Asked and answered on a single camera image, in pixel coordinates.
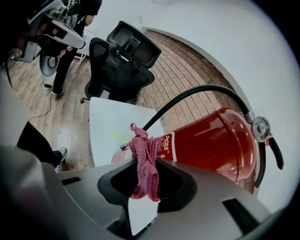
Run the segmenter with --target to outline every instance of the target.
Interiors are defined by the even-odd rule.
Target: shoe
[[[63,87],[60,88],[52,88],[52,92],[51,94],[55,95],[55,96],[61,96],[64,93],[64,89]]]
[[[67,154],[68,154],[68,150],[64,147],[58,148],[57,151],[61,152],[61,161],[63,162],[65,161]],[[59,172],[60,171],[60,164],[58,164],[58,166],[55,168],[55,171]]]

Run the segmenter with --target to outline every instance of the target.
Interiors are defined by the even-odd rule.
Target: pink strap
[[[134,199],[140,199],[148,195],[154,201],[159,201],[158,183],[159,176],[156,169],[155,148],[160,138],[148,138],[148,133],[138,128],[134,123],[130,124],[130,129],[135,133],[135,137],[128,143],[130,150],[137,158],[138,185],[131,195]]]

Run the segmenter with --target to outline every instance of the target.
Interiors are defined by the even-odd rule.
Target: red fire extinguisher
[[[245,118],[233,110],[219,109],[194,123],[162,136],[157,143],[156,156],[217,172],[232,181],[239,181],[249,177],[254,170],[256,163],[255,140],[257,140],[260,171],[255,186],[259,187],[266,166],[265,141],[269,140],[279,169],[283,168],[283,157],[276,141],[271,137],[268,120],[265,117],[254,118],[234,91],[213,84],[189,89],[172,99],[143,129],[147,130],[151,127],[166,111],[182,99],[206,90],[219,91],[232,97],[241,108]],[[123,152],[117,155],[124,157],[125,154]]]

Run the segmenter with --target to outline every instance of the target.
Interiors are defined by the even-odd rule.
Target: black office chair
[[[127,102],[138,91],[154,81],[148,70],[161,50],[143,33],[126,22],[108,35],[107,40],[93,38],[90,42],[91,79],[85,87],[87,97],[100,97],[108,91],[109,99]]]

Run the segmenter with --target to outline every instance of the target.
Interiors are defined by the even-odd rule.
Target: person's leg
[[[54,79],[52,93],[54,95],[61,95],[63,93],[62,85],[64,84],[68,69],[75,57],[77,48],[67,51],[66,54],[60,58],[60,62],[56,69],[56,76]]]
[[[67,154],[63,152],[63,156],[61,151],[52,151],[48,141],[29,122],[24,128],[17,146],[33,153],[41,162],[52,164],[54,168],[60,164]]]

